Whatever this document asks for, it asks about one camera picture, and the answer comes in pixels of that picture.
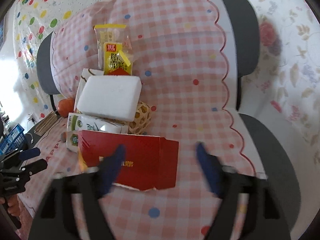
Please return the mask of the left hand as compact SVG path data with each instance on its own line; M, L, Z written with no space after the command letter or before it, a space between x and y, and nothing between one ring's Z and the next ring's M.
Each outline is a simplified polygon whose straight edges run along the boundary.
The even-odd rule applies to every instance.
M12 195L7 199L8 203L8 213L14 217L18 217L20 215L20 207L17 195Z

